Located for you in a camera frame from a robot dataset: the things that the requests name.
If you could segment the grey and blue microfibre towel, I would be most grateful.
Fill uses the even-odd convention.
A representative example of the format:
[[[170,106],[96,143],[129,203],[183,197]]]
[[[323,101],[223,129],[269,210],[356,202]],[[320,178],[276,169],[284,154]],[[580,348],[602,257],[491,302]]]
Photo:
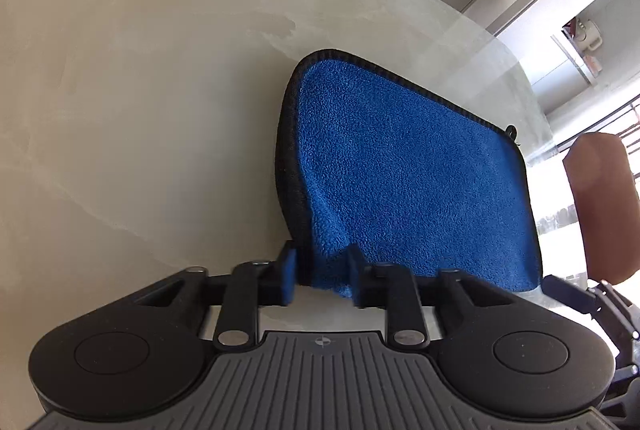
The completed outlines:
[[[349,297],[347,250],[418,277],[460,269],[512,292],[541,282],[526,165],[505,130],[377,64],[300,60],[277,131],[277,194],[299,283]]]

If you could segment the white mug on shelf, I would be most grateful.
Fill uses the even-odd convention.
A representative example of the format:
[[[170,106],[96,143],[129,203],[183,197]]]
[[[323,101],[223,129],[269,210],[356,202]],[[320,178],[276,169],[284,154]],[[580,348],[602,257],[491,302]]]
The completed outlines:
[[[595,52],[603,44],[598,26],[590,19],[576,20],[574,42],[581,52]]]

